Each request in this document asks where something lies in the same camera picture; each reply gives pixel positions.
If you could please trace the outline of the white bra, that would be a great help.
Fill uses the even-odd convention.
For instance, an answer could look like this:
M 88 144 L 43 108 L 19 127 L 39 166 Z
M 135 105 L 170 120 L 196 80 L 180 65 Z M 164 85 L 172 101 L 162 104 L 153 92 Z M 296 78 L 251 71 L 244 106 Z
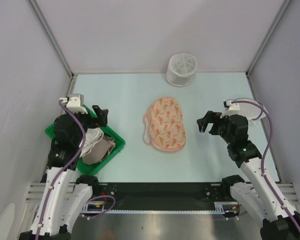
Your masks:
M 99 128 L 88 128 L 85 134 L 85 142 L 80 154 L 80 158 L 88 155 L 97 143 L 104 137 L 104 132 Z

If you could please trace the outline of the pink tulip mesh laundry bag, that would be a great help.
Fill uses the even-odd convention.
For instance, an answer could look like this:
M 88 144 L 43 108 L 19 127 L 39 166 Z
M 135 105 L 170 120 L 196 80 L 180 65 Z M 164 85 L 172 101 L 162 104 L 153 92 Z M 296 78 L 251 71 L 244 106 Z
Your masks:
M 142 140 L 163 152 L 177 152 L 187 141 L 183 124 L 183 113 L 178 101 L 173 97 L 157 99 L 143 116 Z

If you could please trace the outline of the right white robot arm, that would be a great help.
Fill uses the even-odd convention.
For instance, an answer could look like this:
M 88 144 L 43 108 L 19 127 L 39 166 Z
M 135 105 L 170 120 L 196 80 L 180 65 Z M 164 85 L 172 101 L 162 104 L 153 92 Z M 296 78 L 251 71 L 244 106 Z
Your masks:
M 201 133 L 208 124 L 212 125 L 209 133 L 227 143 L 229 157 L 252 185 L 248 186 L 239 175 L 225 177 L 221 181 L 221 196 L 227 201 L 238 201 L 261 224 L 263 240 L 300 240 L 300 212 L 269 175 L 264 155 L 249 140 L 247 118 L 208 111 L 196 122 Z

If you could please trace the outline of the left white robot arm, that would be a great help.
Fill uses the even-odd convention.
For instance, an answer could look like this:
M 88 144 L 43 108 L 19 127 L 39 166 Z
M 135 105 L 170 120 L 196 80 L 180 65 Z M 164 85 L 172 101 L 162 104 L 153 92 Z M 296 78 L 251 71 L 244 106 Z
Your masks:
M 82 175 L 75 183 L 73 193 L 65 203 L 67 189 L 75 173 L 77 162 L 87 140 L 87 131 L 106 127 L 108 109 L 93 105 L 95 116 L 85 107 L 75 113 L 61 104 L 65 113 L 54 120 L 53 134 L 46 170 L 46 182 L 35 219 L 21 240 L 69 240 L 72 228 L 90 199 L 100 196 L 101 188 L 97 177 Z

